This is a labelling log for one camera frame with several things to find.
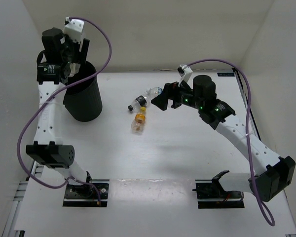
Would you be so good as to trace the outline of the large clear bottle orange label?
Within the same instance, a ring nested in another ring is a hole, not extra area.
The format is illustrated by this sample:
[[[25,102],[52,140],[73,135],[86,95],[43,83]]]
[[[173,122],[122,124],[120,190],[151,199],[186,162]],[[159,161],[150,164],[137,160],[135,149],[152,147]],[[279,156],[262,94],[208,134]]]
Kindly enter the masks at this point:
[[[73,77],[74,75],[76,75],[78,72],[79,72],[79,69],[80,69],[80,64],[78,63],[71,63],[70,64],[70,75],[69,77]]]

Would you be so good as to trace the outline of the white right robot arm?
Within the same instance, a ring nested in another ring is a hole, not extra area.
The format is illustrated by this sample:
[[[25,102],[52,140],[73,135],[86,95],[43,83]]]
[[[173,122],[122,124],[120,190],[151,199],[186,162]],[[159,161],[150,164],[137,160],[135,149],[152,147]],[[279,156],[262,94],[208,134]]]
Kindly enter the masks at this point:
[[[246,132],[245,124],[235,111],[217,98],[216,84],[211,77],[196,76],[192,87],[186,82],[166,83],[151,103],[165,111],[169,100],[173,102],[173,109],[181,105],[197,109],[206,124],[253,162],[253,174],[226,170],[212,178],[212,193],[215,196],[222,198],[232,191],[253,193],[257,190],[260,200],[268,202],[291,183],[295,161],[290,156],[282,158],[255,135]]]

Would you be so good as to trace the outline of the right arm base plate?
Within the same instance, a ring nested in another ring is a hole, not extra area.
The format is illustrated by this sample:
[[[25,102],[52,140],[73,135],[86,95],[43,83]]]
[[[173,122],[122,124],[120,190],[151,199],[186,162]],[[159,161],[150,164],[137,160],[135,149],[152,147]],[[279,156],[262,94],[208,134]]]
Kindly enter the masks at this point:
[[[198,209],[241,209],[244,193],[240,191],[218,191],[210,180],[195,180]]]

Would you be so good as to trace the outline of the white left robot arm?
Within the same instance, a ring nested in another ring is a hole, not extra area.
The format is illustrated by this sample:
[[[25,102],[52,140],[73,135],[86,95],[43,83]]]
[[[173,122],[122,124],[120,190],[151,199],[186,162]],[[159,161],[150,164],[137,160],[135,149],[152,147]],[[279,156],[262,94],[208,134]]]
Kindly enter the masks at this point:
[[[84,38],[82,24],[45,30],[41,40],[44,50],[37,57],[37,130],[26,153],[37,163],[59,172],[67,183],[77,185],[77,193],[87,198],[93,194],[94,186],[75,161],[74,147],[63,143],[61,115],[66,86],[86,62],[89,40]]]

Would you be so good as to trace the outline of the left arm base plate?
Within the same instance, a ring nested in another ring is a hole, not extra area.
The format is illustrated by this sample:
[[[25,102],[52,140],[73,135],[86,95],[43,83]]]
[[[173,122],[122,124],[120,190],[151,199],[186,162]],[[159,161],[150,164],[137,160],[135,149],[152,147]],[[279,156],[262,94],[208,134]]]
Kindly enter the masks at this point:
[[[63,207],[107,207],[109,196],[109,180],[91,180],[91,183],[98,189],[97,192],[88,185],[66,185]]]

